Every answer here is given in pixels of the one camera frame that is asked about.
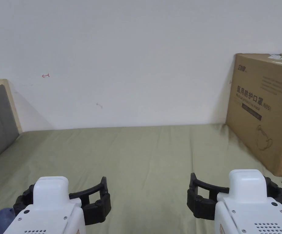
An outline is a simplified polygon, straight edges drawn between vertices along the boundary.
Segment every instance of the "green bed sheet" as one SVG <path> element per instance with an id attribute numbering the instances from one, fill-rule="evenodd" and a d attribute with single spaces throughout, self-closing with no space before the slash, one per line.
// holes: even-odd
<path id="1" fill-rule="evenodd" d="M 25 132 L 0 155 L 0 209 L 42 176 L 65 176 L 70 193 L 106 176 L 112 210 L 87 233 L 213 234 L 214 222 L 194 218 L 186 206 L 190 173 L 229 186 L 229 172 L 243 168 L 282 187 L 226 125 Z"/>

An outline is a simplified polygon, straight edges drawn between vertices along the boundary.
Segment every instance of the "cardboard box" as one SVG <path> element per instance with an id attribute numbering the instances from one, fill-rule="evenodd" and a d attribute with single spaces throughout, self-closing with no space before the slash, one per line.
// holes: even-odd
<path id="1" fill-rule="evenodd" d="M 282 176 L 282 56 L 237 54 L 227 125 L 276 176 Z"/>

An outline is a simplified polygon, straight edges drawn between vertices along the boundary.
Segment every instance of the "wooden bed frame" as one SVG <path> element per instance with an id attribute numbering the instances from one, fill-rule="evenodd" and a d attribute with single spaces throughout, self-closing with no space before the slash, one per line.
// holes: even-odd
<path id="1" fill-rule="evenodd" d="M 21 124 L 20 124 L 19 116 L 16 112 L 16 108 L 15 108 L 12 92 L 11 92 L 11 89 L 10 89 L 9 81 L 7 79 L 0 79 L 0 85 L 3 85 L 6 89 L 6 92 L 7 92 L 8 98 L 9 98 L 9 102 L 10 102 L 10 105 L 11 105 L 11 108 L 12 108 L 12 113 L 13 113 L 13 116 L 14 116 L 14 119 L 15 119 L 16 127 L 19 131 L 19 134 L 21 134 L 23 131 L 22 131 L 22 127 L 21 127 Z"/>

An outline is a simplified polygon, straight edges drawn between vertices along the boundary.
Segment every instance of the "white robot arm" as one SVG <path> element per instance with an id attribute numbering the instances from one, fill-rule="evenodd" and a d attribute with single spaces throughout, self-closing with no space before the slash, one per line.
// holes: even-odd
<path id="1" fill-rule="evenodd" d="M 258 170 L 232 170 L 230 189 L 191 174 L 187 205 L 196 218 L 215 220 L 215 234 L 282 234 L 282 188 Z M 209 190 L 209 198 L 197 194 Z"/>
<path id="2" fill-rule="evenodd" d="M 89 195 L 100 192 L 90 204 Z M 16 218 L 5 234 L 85 234 L 86 225 L 103 222 L 111 210 L 106 178 L 85 191 L 68 194 L 65 177 L 41 177 L 13 206 Z"/>

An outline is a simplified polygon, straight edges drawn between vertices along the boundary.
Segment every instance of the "red pen mark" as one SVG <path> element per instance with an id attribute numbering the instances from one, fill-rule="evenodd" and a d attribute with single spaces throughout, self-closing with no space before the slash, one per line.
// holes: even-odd
<path id="1" fill-rule="evenodd" d="M 49 73 L 48 73 L 47 75 L 42 75 L 43 78 L 45 78 L 46 76 L 50 77 L 50 76 L 49 76 Z"/>

